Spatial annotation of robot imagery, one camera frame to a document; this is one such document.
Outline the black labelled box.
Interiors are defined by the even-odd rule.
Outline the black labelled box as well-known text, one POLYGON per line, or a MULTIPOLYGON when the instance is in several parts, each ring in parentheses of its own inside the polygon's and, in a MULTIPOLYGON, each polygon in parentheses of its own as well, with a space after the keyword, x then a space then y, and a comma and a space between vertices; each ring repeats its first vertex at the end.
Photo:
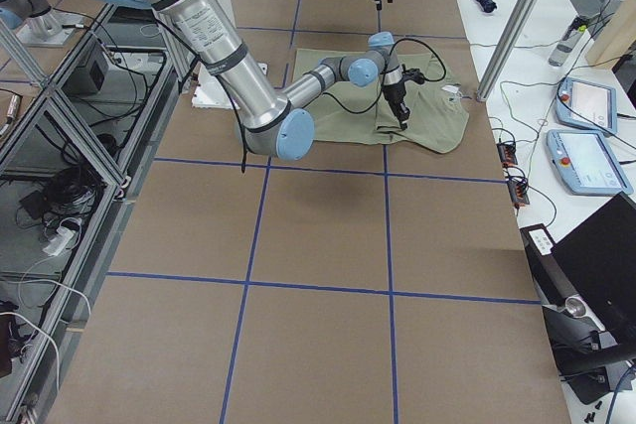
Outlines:
POLYGON ((553 255, 556 243, 542 223, 522 227, 520 235, 531 267, 546 264, 557 265, 553 255))

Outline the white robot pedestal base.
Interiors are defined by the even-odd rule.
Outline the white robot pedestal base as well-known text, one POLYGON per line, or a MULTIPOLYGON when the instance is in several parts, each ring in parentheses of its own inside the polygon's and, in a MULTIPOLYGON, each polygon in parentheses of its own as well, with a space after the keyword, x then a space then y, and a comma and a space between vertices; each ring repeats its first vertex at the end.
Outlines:
POLYGON ((236 66, 220 75, 212 75, 208 69, 208 63, 198 59, 200 71, 198 74, 198 86, 192 100, 195 108, 231 109, 231 102, 226 95, 220 80, 226 80, 229 85, 238 86, 240 81, 247 81, 248 85, 254 85, 257 77, 266 78, 267 64, 260 64, 254 59, 242 59, 236 66))

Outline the aluminium frame rail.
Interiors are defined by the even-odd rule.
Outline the aluminium frame rail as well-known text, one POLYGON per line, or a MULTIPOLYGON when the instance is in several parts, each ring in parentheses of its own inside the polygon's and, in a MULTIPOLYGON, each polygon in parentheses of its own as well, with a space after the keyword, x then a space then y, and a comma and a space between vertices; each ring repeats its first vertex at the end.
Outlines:
POLYGON ((194 70, 151 12, 59 0, 65 24, 39 40, 1 30, 1 419, 38 423, 57 395, 78 329, 105 277, 158 142, 194 70), (68 81, 99 44, 103 86, 68 81), (66 217, 79 244, 43 248, 66 217))

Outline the black monitor with stand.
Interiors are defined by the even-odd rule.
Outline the black monitor with stand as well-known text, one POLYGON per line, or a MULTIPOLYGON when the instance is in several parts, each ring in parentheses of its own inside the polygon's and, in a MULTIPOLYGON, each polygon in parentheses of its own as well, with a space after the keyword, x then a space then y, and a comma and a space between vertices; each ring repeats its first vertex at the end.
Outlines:
POLYGON ((635 359, 635 203, 619 193, 531 267, 560 376, 590 404, 628 389, 635 359))

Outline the clear plastic bottle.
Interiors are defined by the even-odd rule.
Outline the clear plastic bottle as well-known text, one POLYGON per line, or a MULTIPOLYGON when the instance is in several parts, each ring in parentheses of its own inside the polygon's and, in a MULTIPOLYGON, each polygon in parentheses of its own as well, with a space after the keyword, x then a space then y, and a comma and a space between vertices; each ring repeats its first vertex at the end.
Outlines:
POLYGON ((572 20, 548 58, 550 66, 561 67, 565 63, 589 23, 590 18, 586 16, 576 16, 572 20))

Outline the aluminium frame post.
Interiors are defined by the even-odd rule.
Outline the aluminium frame post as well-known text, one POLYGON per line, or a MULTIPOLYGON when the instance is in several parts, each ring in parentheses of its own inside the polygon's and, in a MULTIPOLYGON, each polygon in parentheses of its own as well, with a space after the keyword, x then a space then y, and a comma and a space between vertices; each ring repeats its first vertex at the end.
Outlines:
POLYGON ((537 1, 538 0, 518 0, 515 4, 493 56, 479 83, 479 87, 476 91, 478 101, 485 102, 488 99, 537 1))

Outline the teach pendant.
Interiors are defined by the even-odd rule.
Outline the teach pendant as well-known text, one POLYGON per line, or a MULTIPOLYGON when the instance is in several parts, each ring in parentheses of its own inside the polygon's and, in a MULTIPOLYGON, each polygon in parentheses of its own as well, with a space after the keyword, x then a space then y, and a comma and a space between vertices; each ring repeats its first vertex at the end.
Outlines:
POLYGON ((599 131, 552 129, 546 141, 557 175, 573 194, 610 197, 634 192, 599 131))
POLYGON ((617 132, 616 90, 607 85, 566 77, 557 89, 556 116, 561 124, 617 132))

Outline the upper orange black connector box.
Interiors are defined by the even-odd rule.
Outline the upper orange black connector box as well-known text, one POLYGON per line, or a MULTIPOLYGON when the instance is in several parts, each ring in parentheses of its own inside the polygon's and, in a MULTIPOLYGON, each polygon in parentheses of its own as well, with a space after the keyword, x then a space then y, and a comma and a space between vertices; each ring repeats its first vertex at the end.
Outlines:
POLYGON ((497 152, 502 166, 507 168, 517 166, 517 145, 514 141, 500 141, 497 143, 497 152))

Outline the olive green long-sleeve shirt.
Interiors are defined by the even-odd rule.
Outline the olive green long-sleeve shirt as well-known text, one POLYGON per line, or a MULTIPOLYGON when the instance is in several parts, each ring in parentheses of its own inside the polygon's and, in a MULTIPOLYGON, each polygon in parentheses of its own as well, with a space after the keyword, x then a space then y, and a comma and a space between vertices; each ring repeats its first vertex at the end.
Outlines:
POLYGON ((463 139, 469 113, 461 99, 441 88, 449 84, 460 88, 459 81, 431 53, 401 55, 399 59, 427 77, 422 85, 406 84, 404 102, 410 110, 406 129, 400 128, 383 98, 373 103, 379 94, 376 82, 358 87, 342 81, 306 107, 314 119, 315 138, 365 145, 408 141, 437 153, 455 149, 463 139))

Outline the white power adapter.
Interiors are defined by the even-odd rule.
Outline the white power adapter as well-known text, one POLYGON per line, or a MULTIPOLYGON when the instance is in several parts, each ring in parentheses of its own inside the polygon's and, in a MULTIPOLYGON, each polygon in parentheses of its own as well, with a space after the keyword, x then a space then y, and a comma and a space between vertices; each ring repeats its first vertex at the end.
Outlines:
POLYGON ((44 246, 43 252, 48 256, 58 256, 66 250, 71 250, 80 242, 82 219, 79 217, 63 218, 54 235, 44 246))

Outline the grey box under table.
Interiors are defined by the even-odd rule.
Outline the grey box under table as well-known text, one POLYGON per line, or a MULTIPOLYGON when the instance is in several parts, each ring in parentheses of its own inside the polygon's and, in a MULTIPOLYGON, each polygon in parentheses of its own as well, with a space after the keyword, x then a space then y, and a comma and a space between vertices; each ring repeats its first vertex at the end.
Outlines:
POLYGON ((69 78, 69 89, 78 94, 99 93, 107 74, 108 65, 102 48, 94 44, 82 57, 69 78))

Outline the white paper hang tag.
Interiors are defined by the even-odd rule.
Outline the white paper hang tag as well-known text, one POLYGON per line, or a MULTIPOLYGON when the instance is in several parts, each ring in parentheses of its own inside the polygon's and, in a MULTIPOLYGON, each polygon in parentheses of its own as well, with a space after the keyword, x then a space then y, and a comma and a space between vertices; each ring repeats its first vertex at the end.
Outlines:
POLYGON ((457 85, 445 85, 441 88, 443 91, 454 95, 455 97, 461 99, 463 97, 463 94, 460 90, 460 88, 457 85))

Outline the wooden board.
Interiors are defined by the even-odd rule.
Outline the wooden board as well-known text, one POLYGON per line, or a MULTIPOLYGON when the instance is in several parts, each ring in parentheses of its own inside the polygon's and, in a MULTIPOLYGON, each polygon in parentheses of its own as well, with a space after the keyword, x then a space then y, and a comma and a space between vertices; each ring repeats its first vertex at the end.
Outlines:
POLYGON ((586 54, 589 65, 611 69, 635 42, 636 0, 624 0, 586 54))

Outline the lower orange black connector box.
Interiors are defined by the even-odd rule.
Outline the lower orange black connector box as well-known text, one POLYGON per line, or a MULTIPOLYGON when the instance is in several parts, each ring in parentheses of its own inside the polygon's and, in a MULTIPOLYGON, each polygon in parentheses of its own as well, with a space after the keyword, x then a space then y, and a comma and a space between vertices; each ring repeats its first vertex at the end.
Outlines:
POLYGON ((512 205, 515 209, 525 207, 530 203, 528 198, 528 180, 524 177, 509 176, 507 178, 507 187, 511 198, 512 205))

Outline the upper teach pendant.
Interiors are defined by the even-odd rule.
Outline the upper teach pendant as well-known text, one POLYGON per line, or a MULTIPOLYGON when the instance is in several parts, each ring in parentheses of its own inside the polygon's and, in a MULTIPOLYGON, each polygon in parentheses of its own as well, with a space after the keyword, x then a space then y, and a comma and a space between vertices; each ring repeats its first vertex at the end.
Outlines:
POLYGON ((616 90, 607 85, 566 77, 557 89, 556 116, 561 124, 617 132, 616 90))

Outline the lower teach pendant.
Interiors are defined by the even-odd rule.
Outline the lower teach pendant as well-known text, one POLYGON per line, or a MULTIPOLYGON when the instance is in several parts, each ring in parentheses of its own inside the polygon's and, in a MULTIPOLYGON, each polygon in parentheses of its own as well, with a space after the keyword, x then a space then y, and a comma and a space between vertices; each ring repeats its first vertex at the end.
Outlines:
POLYGON ((573 194, 610 197, 634 192, 599 131, 552 129, 546 141, 557 175, 573 194))

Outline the orange black connector box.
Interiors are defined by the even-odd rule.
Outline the orange black connector box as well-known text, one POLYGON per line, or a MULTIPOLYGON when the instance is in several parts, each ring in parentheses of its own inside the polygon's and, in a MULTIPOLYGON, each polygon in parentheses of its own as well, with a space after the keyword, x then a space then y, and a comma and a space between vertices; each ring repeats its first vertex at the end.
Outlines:
POLYGON ((497 152, 502 166, 507 168, 517 166, 517 145, 514 141, 500 141, 497 143, 497 152))
POLYGON ((528 198, 528 180, 524 177, 509 176, 507 178, 507 187, 511 198, 512 205, 515 209, 525 207, 530 203, 528 198))

